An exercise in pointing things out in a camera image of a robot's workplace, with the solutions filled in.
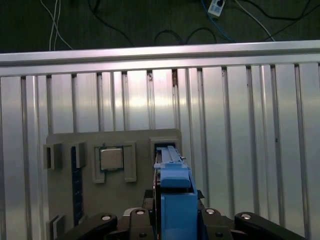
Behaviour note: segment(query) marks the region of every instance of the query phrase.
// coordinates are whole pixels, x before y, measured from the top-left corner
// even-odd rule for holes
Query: blue 3d-printed part
[[[157,148],[157,152],[162,158],[162,163],[154,165],[160,171],[162,189],[161,239],[196,240],[198,193],[191,170],[174,147]]]

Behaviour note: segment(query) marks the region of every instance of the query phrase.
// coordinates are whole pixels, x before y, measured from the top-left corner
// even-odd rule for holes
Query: metal screw
[[[103,221],[108,221],[108,220],[110,220],[110,219],[111,219],[110,216],[103,216],[103,217],[102,217],[102,220],[103,220]]]
[[[206,213],[207,214],[214,214],[215,213],[215,210],[213,210],[213,209],[207,209],[207,210],[205,210],[206,211]]]
[[[251,219],[251,216],[248,215],[248,214],[242,214],[241,217],[242,217],[243,219],[245,219],[245,220]]]

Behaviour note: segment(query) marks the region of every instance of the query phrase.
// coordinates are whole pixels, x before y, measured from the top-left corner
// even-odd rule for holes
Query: blue cable
[[[221,27],[212,19],[212,17],[210,16],[210,14],[208,13],[207,11],[207,8],[206,8],[206,5],[204,3],[204,0],[201,0],[202,2],[202,6],[203,6],[203,9],[204,11],[206,12],[206,14],[208,15],[208,18],[210,19],[210,21],[213,23],[213,25],[216,27],[216,29],[218,29],[218,31],[226,38],[228,39],[229,41],[231,42],[236,42],[235,40],[233,40],[231,37],[229,37],[222,29]]]

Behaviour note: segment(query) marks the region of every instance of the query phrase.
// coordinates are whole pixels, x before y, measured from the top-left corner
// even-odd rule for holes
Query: white cable
[[[56,20],[56,27],[59,27],[59,19],[60,19],[60,13],[61,13],[61,0],[59,0],[59,13],[58,13],[58,18]],[[58,37],[58,32],[55,31],[55,38],[54,38],[54,44],[53,44],[53,51],[56,50],[56,42],[57,42],[57,37]]]
[[[51,33],[50,33],[50,38],[49,38],[49,51],[51,51],[52,36],[54,34],[54,29],[55,29],[54,22],[56,21],[57,5],[58,5],[58,0],[55,0],[54,13],[53,13],[53,22],[52,22]]]
[[[270,34],[270,32],[266,29],[266,27],[258,20],[256,19],[250,12],[248,12],[239,2],[238,0],[234,0],[236,2],[236,4],[239,5],[240,8],[242,8],[243,11],[245,11],[253,20],[255,20],[262,28],[263,30],[269,35],[269,37],[272,39],[272,41],[276,41],[272,35]]]
[[[62,36],[60,35],[59,30],[58,30],[58,27],[57,27],[57,24],[56,24],[56,22],[55,22],[54,17],[52,16],[50,10],[49,10],[49,9],[46,7],[46,5],[42,2],[42,0],[40,0],[40,3],[41,3],[41,5],[45,8],[45,10],[49,13],[49,15],[50,15],[50,17],[51,17],[51,19],[52,19],[52,21],[53,21],[53,24],[54,24],[54,26],[55,26],[56,32],[57,32],[59,38],[61,39],[61,41],[64,42],[64,44],[67,45],[71,50],[73,50],[73,48],[72,48],[72,47],[62,38]]]

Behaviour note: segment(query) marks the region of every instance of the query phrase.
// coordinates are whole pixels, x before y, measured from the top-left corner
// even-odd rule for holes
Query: dark floor
[[[297,17],[307,0],[252,0],[273,16]],[[53,12],[55,0],[43,0]],[[61,0],[59,31],[74,49],[129,47],[118,32],[105,27],[90,12],[87,0]],[[268,19],[246,2],[243,6],[275,33],[291,23]],[[311,0],[309,10],[320,4]],[[164,33],[154,42],[158,32],[173,30],[183,41],[195,29],[207,27],[214,31],[219,43],[228,41],[208,19],[201,0],[101,0],[97,14],[114,27],[125,32],[134,46],[175,45],[179,42]],[[248,17],[233,0],[226,0],[217,21],[235,41],[260,42],[267,37],[262,28]],[[274,36],[276,41],[320,39],[320,7],[285,31]],[[0,53],[48,51],[52,20],[40,0],[0,0]],[[215,43],[207,31],[197,32],[189,44]],[[60,39],[57,49],[68,49]]]

